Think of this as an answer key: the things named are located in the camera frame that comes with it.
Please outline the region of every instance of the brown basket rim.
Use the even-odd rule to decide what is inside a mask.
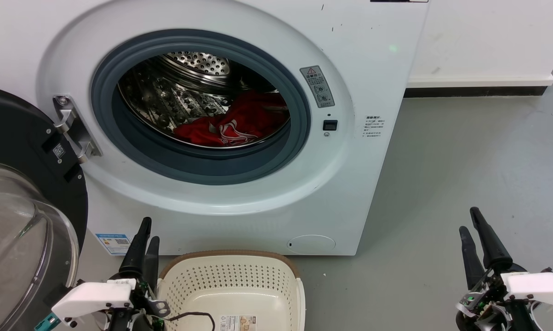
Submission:
[[[297,269],[297,266],[293,264],[293,261],[289,260],[285,256],[280,255],[278,253],[271,253],[269,251],[260,251],[260,250],[207,250],[207,251],[197,251],[194,253],[184,254],[170,261],[167,264],[167,266],[165,266],[164,270],[162,270],[162,272],[160,273],[160,278],[164,279],[168,274],[168,272],[170,271],[170,269],[176,266],[176,264],[178,264],[179,262],[188,260],[189,258],[221,256],[221,255],[260,256],[260,257],[276,258],[277,260],[284,262],[289,268],[291,268],[291,271],[293,272],[293,275],[295,275],[295,278],[300,278],[299,270]]]

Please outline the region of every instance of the white cable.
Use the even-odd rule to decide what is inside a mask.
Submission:
[[[540,331],[544,331],[544,330],[540,327],[540,325],[537,323],[537,320],[535,319],[534,314],[533,314],[534,306],[537,306],[537,305],[539,305],[539,304],[540,304],[540,302],[539,302],[539,301],[536,301],[536,302],[534,302],[534,303],[532,303],[532,304],[530,305],[530,317],[532,318],[532,321],[534,321],[534,324],[536,325],[536,327],[537,327]]]

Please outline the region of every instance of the gray floor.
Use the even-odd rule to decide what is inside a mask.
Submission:
[[[292,258],[306,330],[455,330],[458,228],[477,238],[474,205],[515,262],[553,268],[553,86],[543,97],[404,100],[356,256]],[[108,278],[119,263],[88,235],[79,277]],[[553,312],[539,322],[553,331]]]

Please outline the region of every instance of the gray rubber gasket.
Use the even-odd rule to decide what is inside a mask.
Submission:
[[[264,76],[289,107],[291,120],[282,134],[249,148],[209,151],[162,138],[138,122],[119,102],[116,84],[137,63],[175,50],[230,58]],[[128,40],[108,54],[91,86],[94,115],[108,138],[127,157],[158,174],[206,185],[245,183],[289,163],[303,148],[310,128],[308,101],[291,72],[266,52],[242,40],[209,31],[173,29]]]

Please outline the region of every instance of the white wall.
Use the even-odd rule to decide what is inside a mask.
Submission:
[[[552,84],[553,0],[429,0],[408,87]]]

